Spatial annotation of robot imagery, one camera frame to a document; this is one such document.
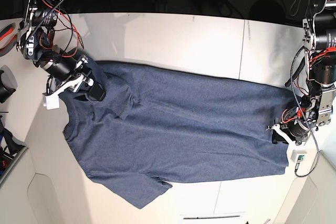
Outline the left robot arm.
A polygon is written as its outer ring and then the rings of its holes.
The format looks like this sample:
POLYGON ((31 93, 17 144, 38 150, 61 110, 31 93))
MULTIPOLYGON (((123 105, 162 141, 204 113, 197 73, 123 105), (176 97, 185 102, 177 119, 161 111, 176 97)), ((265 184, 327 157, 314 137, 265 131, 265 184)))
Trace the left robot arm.
POLYGON ((299 51, 304 52, 304 57, 297 68, 290 69, 285 86, 297 89, 298 78, 305 71, 308 91, 270 128, 273 144, 300 145, 313 130, 328 125, 333 115, 335 0, 308 0, 302 27, 304 38, 299 51))

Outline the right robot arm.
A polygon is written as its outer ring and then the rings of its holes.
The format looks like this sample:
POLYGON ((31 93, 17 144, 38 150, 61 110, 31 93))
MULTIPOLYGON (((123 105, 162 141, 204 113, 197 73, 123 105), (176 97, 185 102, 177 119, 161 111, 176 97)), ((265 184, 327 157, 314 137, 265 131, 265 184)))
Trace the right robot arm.
POLYGON ((83 46, 81 36, 70 16, 62 9, 65 0, 28 0, 25 17, 18 29, 17 50, 35 67, 42 68, 49 76, 43 93, 44 106, 56 108, 59 96, 66 90, 83 93, 85 98, 102 101, 106 92, 88 67, 89 59, 79 56, 77 51, 83 46), (55 26, 60 18, 69 24, 64 26, 76 38, 73 52, 54 44, 55 26))

